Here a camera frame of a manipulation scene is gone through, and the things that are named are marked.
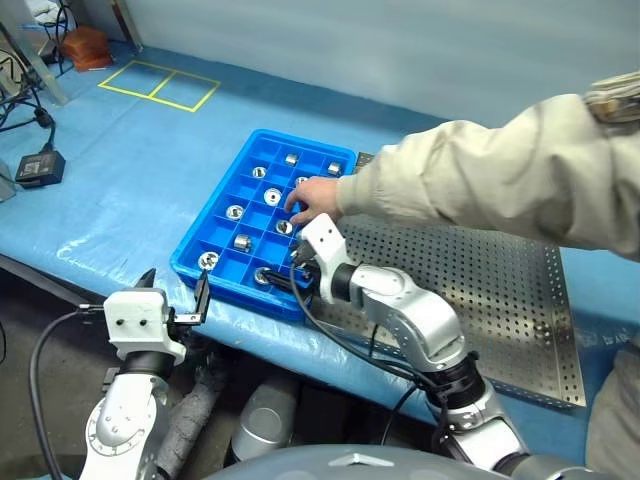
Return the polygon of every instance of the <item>blue plastic tray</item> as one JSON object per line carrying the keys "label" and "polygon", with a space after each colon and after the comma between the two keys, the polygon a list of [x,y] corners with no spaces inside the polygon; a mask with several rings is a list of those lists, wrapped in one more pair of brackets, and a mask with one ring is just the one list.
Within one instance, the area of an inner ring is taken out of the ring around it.
{"label": "blue plastic tray", "polygon": [[[285,163],[289,154],[297,156],[295,167]],[[254,273],[257,268],[269,267],[289,274],[289,247],[298,229],[291,235],[282,235],[276,232],[275,225],[292,216],[283,206],[295,188],[296,178],[330,176],[327,168],[332,162],[340,164],[342,174],[350,174],[355,169],[356,155],[344,148],[256,130],[171,256],[171,267],[183,282],[193,287],[201,272],[198,259],[204,252],[216,252],[219,260],[209,274],[214,297],[278,319],[302,320],[302,311],[293,295],[256,283]],[[252,176],[255,167],[267,170],[264,178]],[[264,200],[264,192],[269,188],[282,193],[275,207]],[[231,205],[244,209],[237,221],[226,216]],[[251,239],[251,249],[246,253],[233,246],[238,234]]]}

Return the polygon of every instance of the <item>perforated metal plate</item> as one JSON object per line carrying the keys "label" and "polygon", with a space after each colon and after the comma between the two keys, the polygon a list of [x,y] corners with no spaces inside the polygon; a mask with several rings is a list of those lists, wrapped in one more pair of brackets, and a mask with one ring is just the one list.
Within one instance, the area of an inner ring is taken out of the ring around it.
{"label": "perforated metal plate", "polygon": [[[497,389],[556,407],[586,405],[558,248],[457,227],[390,228],[366,216],[339,228],[352,259],[400,268],[452,305]],[[368,345],[373,324],[361,314],[322,302],[314,309]],[[400,355],[383,328],[376,340],[376,349]]]}

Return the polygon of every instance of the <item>beige jacket sleeve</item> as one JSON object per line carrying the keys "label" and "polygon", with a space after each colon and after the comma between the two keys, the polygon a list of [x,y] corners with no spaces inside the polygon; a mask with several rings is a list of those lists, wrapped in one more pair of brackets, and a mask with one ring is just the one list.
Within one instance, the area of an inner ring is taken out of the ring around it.
{"label": "beige jacket sleeve", "polygon": [[605,125],[562,95],[498,129],[444,123],[341,178],[338,205],[640,260],[640,121]]}

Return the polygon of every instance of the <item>yellow square outline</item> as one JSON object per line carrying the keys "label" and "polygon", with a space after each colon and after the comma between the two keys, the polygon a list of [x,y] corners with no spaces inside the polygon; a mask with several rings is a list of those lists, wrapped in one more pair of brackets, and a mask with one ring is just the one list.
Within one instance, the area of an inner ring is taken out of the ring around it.
{"label": "yellow square outline", "polygon": [[[169,72],[169,74],[147,95],[140,92],[134,92],[133,90],[127,90],[125,88],[114,87],[113,85],[108,84],[111,80],[116,78],[118,75],[120,75],[127,68],[129,68],[134,64],[145,65],[147,67],[157,68],[159,70],[165,70]],[[182,105],[180,103],[170,102],[169,100],[163,100],[161,98],[156,98],[155,95],[160,90],[162,90],[162,87],[164,87],[167,83],[169,83],[169,80],[171,80],[176,74],[185,75],[191,78],[197,78],[198,80],[204,80],[205,82],[210,82],[213,84],[213,87],[211,87],[211,89],[207,93],[205,93],[204,96],[193,107]],[[141,62],[139,60],[131,60],[124,67],[118,70],[116,73],[114,73],[113,75],[111,75],[110,77],[108,77],[107,79],[103,80],[98,84],[100,88],[105,88],[107,90],[112,90],[118,93],[124,93],[125,95],[133,95],[134,97],[138,97],[138,98],[144,98],[145,100],[151,100],[152,102],[162,103],[163,105],[179,108],[180,110],[185,110],[191,113],[195,113],[196,111],[198,111],[198,109],[204,104],[204,102],[209,100],[211,95],[215,93],[215,91],[218,89],[220,85],[221,85],[221,82],[218,80],[214,80],[213,78],[202,77],[200,75],[194,75],[193,73],[184,72],[182,70],[177,70],[175,68],[163,67],[162,65],[155,65],[153,63]]]}

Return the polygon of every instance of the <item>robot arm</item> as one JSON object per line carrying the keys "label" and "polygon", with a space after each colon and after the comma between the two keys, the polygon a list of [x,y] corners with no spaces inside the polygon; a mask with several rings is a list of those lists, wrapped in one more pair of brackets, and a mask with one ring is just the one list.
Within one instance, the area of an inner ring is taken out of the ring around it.
{"label": "robot arm", "polygon": [[169,429],[167,380],[186,353],[176,338],[205,321],[210,297],[203,272],[196,311],[176,315],[164,291],[152,288],[152,272],[104,303],[109,341],[124,364],[87,422],[81,480],[159,478],[155,460]]}
{"label": "robot arm", "polygon": [[447,433],[440,447],[447,455],[505,473],[530,464],[530,458],[540,463],[540,457],[529,456],[493,386],[478,372],[460,320],[443,298],[419,288],[400,270],[354,265],[345,239],[326,214],[306,226],[299,239],[298,255],[303,258],[296,263],[317,263],[325,302],[350,303],[394,336],[413,368],[438,387],[454,387],[447,393],[445,408],[435,392],[426,391],[436,419],[445,414]]}

